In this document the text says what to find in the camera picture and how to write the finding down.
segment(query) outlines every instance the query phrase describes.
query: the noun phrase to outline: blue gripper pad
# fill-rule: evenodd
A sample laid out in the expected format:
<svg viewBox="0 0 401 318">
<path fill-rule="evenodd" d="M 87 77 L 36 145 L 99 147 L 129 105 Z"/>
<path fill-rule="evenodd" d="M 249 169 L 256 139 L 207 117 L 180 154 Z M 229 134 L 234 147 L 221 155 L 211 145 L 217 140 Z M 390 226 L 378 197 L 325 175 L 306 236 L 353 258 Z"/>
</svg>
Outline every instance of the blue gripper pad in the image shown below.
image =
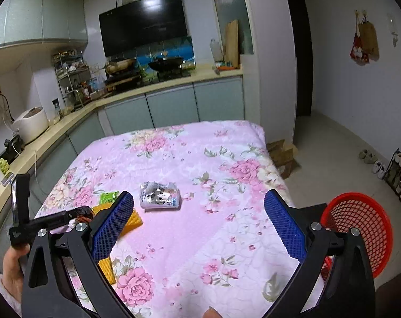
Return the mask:
<svg viewBox="0 0 401 318">
<path fill-rule="evenodd" d="M 291 217 L 286 203 L 282 203 L 275 190 L 266 193 L 263 205 L 272 224 L 277 230 L 290 257 L 297 258 L 302 262 L 306 257 L 305 235 Z"/>
<path fill-rule="evenodd" d="M 108 209 L 108 217 L 93 235 L 91 256 L 96 262 L 108 258 L 133 213 L 133 208 L 133 196 L 128 192 L 123 192 Z"/>
</svg>

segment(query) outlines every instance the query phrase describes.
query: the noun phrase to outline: green snack package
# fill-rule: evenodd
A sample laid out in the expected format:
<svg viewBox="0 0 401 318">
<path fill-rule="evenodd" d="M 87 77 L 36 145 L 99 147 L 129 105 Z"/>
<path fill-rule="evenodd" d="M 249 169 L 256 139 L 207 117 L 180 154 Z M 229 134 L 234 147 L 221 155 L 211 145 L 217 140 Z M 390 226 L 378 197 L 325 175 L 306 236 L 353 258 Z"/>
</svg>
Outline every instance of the green snack package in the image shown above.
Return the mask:
<svg viewBox="0 0 401 318">
<path fill-rule="evenodd" d="M 114 203 L 118 196 L 119 196 L 119 191 L 101 193 L 99 204 Z"/>
</svg>

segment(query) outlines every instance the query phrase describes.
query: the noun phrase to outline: pink floral bedsheet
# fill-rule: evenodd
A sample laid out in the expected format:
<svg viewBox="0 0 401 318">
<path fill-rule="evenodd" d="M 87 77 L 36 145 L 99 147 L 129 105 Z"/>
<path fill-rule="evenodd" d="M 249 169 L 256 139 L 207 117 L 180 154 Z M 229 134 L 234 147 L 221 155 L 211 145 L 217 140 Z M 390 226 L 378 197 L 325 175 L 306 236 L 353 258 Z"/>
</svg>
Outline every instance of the pink floral bedsheet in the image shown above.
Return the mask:
<svg viewBox="0 0 401 318">
<path fill-rule="evenodd" d="M 175 182 L 178 211 L 140 208 L 145 181 Z M 128 191 L 143 225 L 111 253 L 115 291 L 137 318 L 262 317 L 299 264 L 263 209 L 275 188 L 292 205 L 265 149 L 261 127 L 246 121 L 201 122 L 139 130 L 90 144 L 71 164 L 38 216 L 95 206 L 102 192 Z M 72 267 L 77 294 L 93 309 Z M 318 279 L 306 308 L 323 288 Z"/>
</svg>

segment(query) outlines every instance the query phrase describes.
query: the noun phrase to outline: countertop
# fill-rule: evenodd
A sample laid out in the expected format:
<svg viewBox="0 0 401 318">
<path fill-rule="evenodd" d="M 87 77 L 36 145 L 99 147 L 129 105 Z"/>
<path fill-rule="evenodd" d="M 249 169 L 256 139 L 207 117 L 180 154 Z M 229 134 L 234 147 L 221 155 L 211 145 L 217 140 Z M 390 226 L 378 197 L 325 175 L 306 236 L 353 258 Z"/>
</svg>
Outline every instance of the countertop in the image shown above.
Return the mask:
<svg viewBox="0 0 401 318">
<path fill-rule="evenodd" d="M 180 86 L 193 82 L 214 80 L 225 77 L 241 76 L 243 75 L 243 69 L 231 70 L 221 72 L 217 75 L 212 70 L 212 65 L 198 65 L 197 69 L 191 72 L 191 76 L 182 77 L 180 79 L 174 79 L 164 82 L 159 82 L 153 85 L 140 87 L 127 92 L 109 96 L 107 98 L 101 98 L 96 101 L 84 106 L 82 109 L 77 110 L 70 115 L 64 117 L 57 124 L 49 127 L 42 135 L 36 140 L 28 144 L 21 155 L 19 155 L 15 161 L 10 165 L 10 172 L 14 174 L 27 173 L 32 166 L 36 163 L 36 159 L 39 159 L 65 132 L 77 124 L 82 118 L 91 113 L 92 111 L 102 106 L 114 103 L 116 101 L 124 100 L 132 96 L 137 96 L 152 91 L 158 91 L 161 89 Z M 11 186 L 4 187 L 0 185 L 0 211 L 11 195 Z"/>
</svg>

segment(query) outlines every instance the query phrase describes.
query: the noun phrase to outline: white rice cooker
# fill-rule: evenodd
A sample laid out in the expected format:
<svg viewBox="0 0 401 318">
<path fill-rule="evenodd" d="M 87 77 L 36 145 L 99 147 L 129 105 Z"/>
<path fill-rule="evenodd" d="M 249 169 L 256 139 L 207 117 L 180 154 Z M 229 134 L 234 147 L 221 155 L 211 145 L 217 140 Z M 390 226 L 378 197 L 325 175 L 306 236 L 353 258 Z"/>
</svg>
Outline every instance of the white rice cooker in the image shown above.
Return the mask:
<svg viewBox="0 0 401 318">
<path fill-rule="evenodd" d="M 19 130 L 19 136 L 28 144 L 40 136 L 48 127 L 49 121 L 44 109 L 39 106 L 25 111 L 13 122 L 13 130 Z"/>
</svg>

